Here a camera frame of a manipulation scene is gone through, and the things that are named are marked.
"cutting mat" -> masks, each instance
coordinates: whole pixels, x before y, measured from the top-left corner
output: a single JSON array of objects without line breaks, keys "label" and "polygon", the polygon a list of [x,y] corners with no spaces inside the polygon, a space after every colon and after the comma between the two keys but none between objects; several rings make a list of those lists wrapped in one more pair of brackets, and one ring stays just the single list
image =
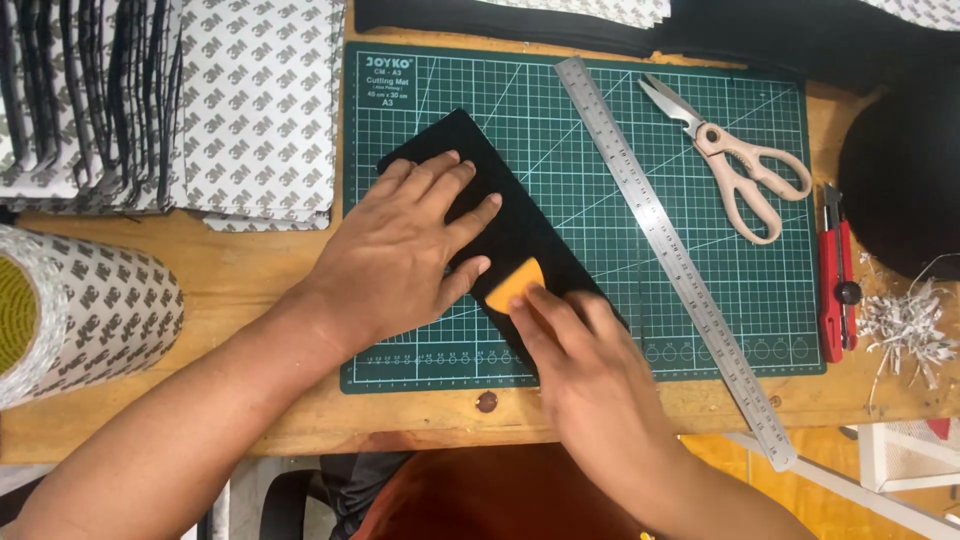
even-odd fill
[{"label": "cutting mat", "polygon": [[[657,379],[719,379],[553,70],[561,60],[349,43],[344,211],[363,198],[382,156],[463,108],[623,314]],[[642,70],[653,73],[734,136],[781,148],[809,165],[803,88],[748,70],[586,63],[756,373],[823,373],[812,197],[788,202],[761,188],[783,232],[773,244],[750,243],[727,220],[716,181],[689,137],[636,80]],[[778,162],[764,163],[795,179]],[[741,207],[747,223],[765,235],[742,201]],[[341,370],[346,393],[536,384],[469,295],[436,322],[374,345]]]}]

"forearm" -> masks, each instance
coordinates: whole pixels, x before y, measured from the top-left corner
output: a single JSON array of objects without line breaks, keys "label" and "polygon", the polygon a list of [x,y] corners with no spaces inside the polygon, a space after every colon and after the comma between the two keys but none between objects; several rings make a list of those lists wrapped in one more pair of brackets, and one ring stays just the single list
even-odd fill
[{"label": "forearm", "polygon": [[179,370],[98,430],[37,488],[18,537],[169,538],[341,355],[279,309]]},{"label": "forearm", "polygon": [[642,487],[627,511],[669,538],[815,538],[786,508],[687,451],[637,475],[637,481]]}]

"wooden tabletop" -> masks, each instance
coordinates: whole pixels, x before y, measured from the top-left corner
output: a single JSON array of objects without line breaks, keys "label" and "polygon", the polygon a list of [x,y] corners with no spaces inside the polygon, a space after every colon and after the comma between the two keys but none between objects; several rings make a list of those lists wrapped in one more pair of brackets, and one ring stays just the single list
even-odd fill
[{"label": "wooden tabletop", "polygon": [[[348,14],[349,40],[636,60],[565,47],[399,29],[358,36],[352,27]],[[647,61],[717,65],[661,55]],[[864,103],[828,86],[807,87],[812,173],[817,184],[834,181],[844,133]],[[342,217],[340,186],[338,177],[333,224],[328,231],[316,233],[213,233],[179,210],[136,221],[24,216],[21,227],[130,246],[156,255],[180,281],[186,320],[177,345],[147,373],[4,411],[0,416],[0,463],[62,460],[125,405],[265,311],[306,274],[336,231]],[[870,275],[867,265],[858,263],[858,247],[854,249],[856,278]],[[887,275],[886,280],[868,279],[867,293],[909,284],[892,273]],[[948,305],[951,314],[943,329],[960,335],[956,300]],[[960,363],[941,369],[940,388],[934,391],[927,391],[921,381],[907,387],[909,374],[885,376],[876,390],[873,415],[869,414],[866,404],[880,356],[876,351],[866,353],[866,341],[861,340],[859,350],[847,354],[842,363],[830,365],[825,375],[760,380],[787,427],[960,414],[960,390],[956,388]],[[498,405],[493,412],[483,413],[475,406],[483,390],[348,396],[340,392],[338,379],[339,374],[334,373],[303,396],[264,434],[252,453],[323,454],[556,440],[540,413],[537,388],[494,389]],[[720,380],[665,382],[659,388],[678,432],[746,429]]]}]

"release liner paper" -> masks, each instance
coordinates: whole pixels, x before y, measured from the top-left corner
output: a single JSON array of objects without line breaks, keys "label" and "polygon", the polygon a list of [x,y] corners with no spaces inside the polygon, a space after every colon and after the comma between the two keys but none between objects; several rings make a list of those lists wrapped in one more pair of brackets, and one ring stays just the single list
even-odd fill
[{"label": "release liner paper", "polygon": [[[0,225],[0,273],[0,288],[11,289],[0,290],[0,333],[16,332],[18,314],[21,331],[33,329],[0,376],[0,408],[141,372],[180,333],[177,280],[142,252]],[[9,301],[24,296],[18,282],[33,289],[36,308]]]}]

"hand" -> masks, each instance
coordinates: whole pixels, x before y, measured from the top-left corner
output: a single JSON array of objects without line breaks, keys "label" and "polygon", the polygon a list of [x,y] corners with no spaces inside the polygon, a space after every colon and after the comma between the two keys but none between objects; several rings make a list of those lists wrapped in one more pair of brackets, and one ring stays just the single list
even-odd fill
[{"label": "hand", "polygon": [[547,422],[584,473],[628,510],[657,470],[692,457],[674,436],[653,373],[602,297],[565,301],[538,285],[510,317],[540,371]]},{"label": "hand", "polygon": [[278,305],[297,306],[314,319],[318,337],[343,360],[436,320],[490,267],[489,258],[474,257],[444,276],[450,258],[500,209],[494,193],[444,224],[475,172],[452,150],[417,166],[394,161],[344,218],[310,274]]}]

